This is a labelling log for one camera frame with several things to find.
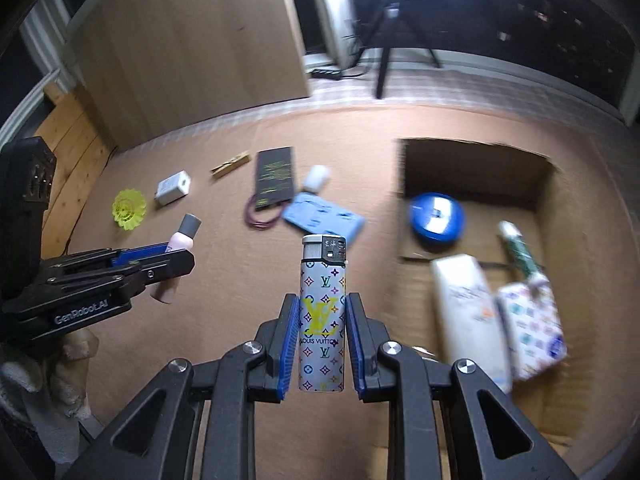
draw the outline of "white patterned lighter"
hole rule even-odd
[[[345,239],[302,238],[300,265],[300,389],[344,389]]]

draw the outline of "white bottle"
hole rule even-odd
[[[174,233],[166,246],[165,253],[178,251],[180,249],[191,250],[193,247],[193,237],[198,232],[202,221],[194,215],[186,214],[182,219],[180,227]],[[175,291],[180,283],[180,277],[164,280],[156,283],[151,291],[151,297],[162,303],[173,303]]]

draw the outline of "tripod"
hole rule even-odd
[[[376,99],[382,99],[382,94],[385,87],[386,70],[388,69],[389,64],[389,56],[391,54],[391,49],[395,47],[394,43],[396,42],[396,33],[398,31],[399,21],[403,20],[407,24],[411,32],[416,38],[418,38],[421,44],[428,44],[427,37],[424,35],[423,31],[420,30],[419,24],[414,22],[414,18],[408,13],[404,13],[404,15],[401,16],[400,11],[403,1],[406,0],[383,0],[382,4],[375,13],[371,28],[366,31],[364,35],[362,35],[360,48],[358,49],[358,52],[356,53],[351,66],[349,67],[353,68],[360,62],[362,54],[364,54],[365,50],[370,48],[370,42],[374,35],[380,30],[382,23],[385,20],[388,21],[388,23],[386,24],[386,30],[382,35],[382,56],[380,57],[380,68],[378,70]],[[436,53],[433,51],[433,49],[426,46],[425,48],[429,51],[433,65],[436,68],[442,68],[440,60],[438,60],[438,57],[436,56]]]

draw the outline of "blue round object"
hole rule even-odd
[[[465,226],[462,206],[440,193],[424,193],[411,200],[409,220],[422,238],[439,244],[455,242]]]

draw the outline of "purple cable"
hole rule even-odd
[[[261,229],[261,230],[269,229],[274,225],[276,225],[278,220],[280,220],[280,216],[282,216],[282,211],[284,209],[282,207],[282,204],[280,207],[280,211],[278,211],[278,214],[276,216],[274,216],[270,220],[261,221],[261,220],[255,219],[254,216],[252,216],[251,214],[251,209],[253,209],[255,206],[255,198],[256,196],[253,195],[249,199],[249,201],[246,203],[246,206],[244,206],[244,221],[246,222],[246,224],[249,225],[250,227],[253,227],[254,229]]]

